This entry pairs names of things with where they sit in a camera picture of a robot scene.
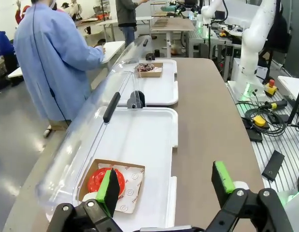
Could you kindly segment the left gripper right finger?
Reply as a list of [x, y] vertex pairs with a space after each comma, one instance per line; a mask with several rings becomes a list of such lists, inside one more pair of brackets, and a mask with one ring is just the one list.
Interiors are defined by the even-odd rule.
[[214, 161], [212, 184], [220, 210], [205, 229], [207, 232], [231, 232], [240, 219], [249, 219], [257, 232], [292, 232], [287, 213], [271, 188], [253, 193], [236, 188], [224, 163]]

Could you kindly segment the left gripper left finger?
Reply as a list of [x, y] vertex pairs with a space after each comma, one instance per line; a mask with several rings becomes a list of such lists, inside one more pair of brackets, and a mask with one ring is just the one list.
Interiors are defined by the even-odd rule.
[[121, 232], [113, 216], [120, 192], [117, 174], [108, 170], [95, 197], [78, 206], [59, 204], [48, 232]]

